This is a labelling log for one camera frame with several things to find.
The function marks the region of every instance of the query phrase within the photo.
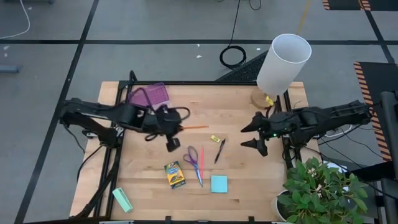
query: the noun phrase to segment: scissors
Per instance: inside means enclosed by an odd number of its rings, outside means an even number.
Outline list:
[[[191,163],[191,165],[193,165],[193,167],[195,168],[195,172],[197,173],[199,184],[201,185],[201,187],[203,187],[203,182],[202,182],[199,168],[198,168],[198,152],[197,152],[197,150],[192,146],[188,146],[188,154],[184,154],[184,156],[182,158],[185,161]]]

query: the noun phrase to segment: orange pencil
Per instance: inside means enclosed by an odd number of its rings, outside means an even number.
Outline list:
[[[204,162],[203,162],[203,159],[205,158],[205,150],[203,150],[203,146],[201,146],[201,158],[200,158],[200,175],[201,175],[201,178],[203,179],[204,178],[204,176],[203,176],[203,164],[204,164]]]
[[[196,128],[208,128],[208,125],[203,125],[203,126],[186,126],[182,127],[182,129],[196,129]]]

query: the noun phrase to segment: warning stripe tape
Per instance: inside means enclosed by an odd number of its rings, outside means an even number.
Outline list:
[[[359,1],[361,2],[361,4],[362,4],[361,7],[363,7],[364,10],[371,11],[371,5],[370,5],[369,1],[367,1],[367,0],[359,0]]]
[[[368,84],[366,83],[365,76],[363,75],[362,66],[359,62],[354,62],[354,69],[356,76],[358,78],[359,87],[361,89],[364,102],[367,105],[373,105],[373,100],[369,92]],[[372,127],[374,128],[374,133],[376,135],[377,145],[379,146],[379,150],[381,153],[381,157],[385,161],[391,160],[390,151],[388,150],[386,139],[384,137],[383,131],[381,130],[380,121],[377,117],[377,113],[373,113],[373,117],[371,118]]]
[[[367,0],[358,0],[361,10],[371,11],[371,5]]]
[[[322,0],[322,4],[326,10],[330,10],[329,0]]]

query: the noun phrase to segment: black pen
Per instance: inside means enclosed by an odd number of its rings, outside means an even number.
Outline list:
[[[224,144],[225,144],[225,139],[221,142],[220,149],[219,149],[219,151],[217,153],[216,159],[214,160],[214,164],[216,164],[216,162],[218,160],[218,157],[220,156],[221,150],[223,150]]]

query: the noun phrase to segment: wooden tabletop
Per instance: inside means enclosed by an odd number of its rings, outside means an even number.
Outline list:
[[[98,102],[113,105],[117,82],[103,82]],[[191,117],[183,126],[208,125],[209,128],[186,129],[177,137],[181,147],[167,152],[165,138],[158,137],[145,142],[144,134],[126,131],[119,168],[117,187],[123,188],[134,210],[124,213],[114,201],[112,219],[115,220],[164,220],[170,215],[173,220],[248,220],[272,221],[271,200],[283,190],[286,169],[282,160],[282,141],[274,138],[266,142],[268,156],[262,157],[257,150],[242,147],[240,143],[258,138],[256,133],[241,133],[256,111],[250,101],[256,86],[167,86],[172,106],[186,106]],[[295,82],[289,88],[292,107],[308,106],[303,83]],[[214,164],[219,144],[210,139],[215,135],[226,139],[224,149]],[[205,149],[203,188],[198,183],[193,167],[182,159],[187,147],[198,152]],[[85,157],[98,147],[97,139],[88,140]],[[318,150],[317,142],[309,147]],[[318,154],[302,150],[302,158]],[[71,215],[78,213],[89,201],[98,187],[103,165],[104,150],[96,154],[82,169],[76,188]],[[171,189],[164,165],[179,161],[187,183]],[[210,192],[211,175],[228,176],[228,193]],[[104,202],[108,190],[104,193]]]

